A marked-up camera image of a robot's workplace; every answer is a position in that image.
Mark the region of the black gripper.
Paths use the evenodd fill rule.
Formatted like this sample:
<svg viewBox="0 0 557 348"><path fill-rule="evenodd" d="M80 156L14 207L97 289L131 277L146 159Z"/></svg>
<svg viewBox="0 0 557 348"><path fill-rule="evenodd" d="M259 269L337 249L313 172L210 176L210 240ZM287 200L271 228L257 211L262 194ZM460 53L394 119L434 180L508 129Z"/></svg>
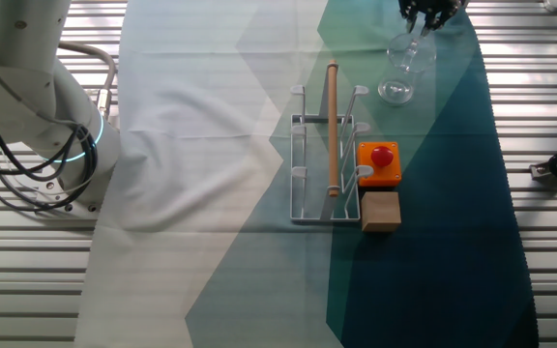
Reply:
<svg viewBox="0 0 557 348"><path fill-rule="evenodd" d="M462 7L462 0L398 0L399 13L406 21L406 32L415 27L419 11L425 14L422 36L441 29Z"/></svg>

